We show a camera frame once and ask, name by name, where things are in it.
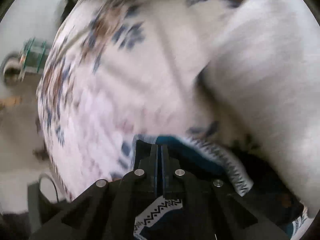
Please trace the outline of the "striped navy teal knit sweater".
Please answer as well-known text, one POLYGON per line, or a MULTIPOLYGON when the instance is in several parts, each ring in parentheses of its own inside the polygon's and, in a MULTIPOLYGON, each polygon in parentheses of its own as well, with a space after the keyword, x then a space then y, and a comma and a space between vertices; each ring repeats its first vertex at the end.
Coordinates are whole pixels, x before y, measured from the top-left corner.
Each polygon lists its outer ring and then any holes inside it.
POLYGON ((186 163, 194 172, 223 181, 230 193, 237 193, 292 238, 307 218, 307 208, 290 192, 268 162, 238 143, 220 146, 207 139, 169 135, 134 137, 135 163, 142 149, 152 144, 167 145, 172 156, 186 163))

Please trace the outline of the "cream floral fleece blanket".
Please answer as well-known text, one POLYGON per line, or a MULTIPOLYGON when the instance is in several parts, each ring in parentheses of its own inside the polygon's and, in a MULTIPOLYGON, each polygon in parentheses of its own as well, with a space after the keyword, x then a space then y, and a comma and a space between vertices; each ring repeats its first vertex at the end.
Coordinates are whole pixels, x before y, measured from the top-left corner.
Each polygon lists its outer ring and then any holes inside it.
POLYGON ((78 0, 36 96, 70 199, 131 171, 137 139, 216 160, 250 134, 319 210, 319 24, 303 0, 78 0))

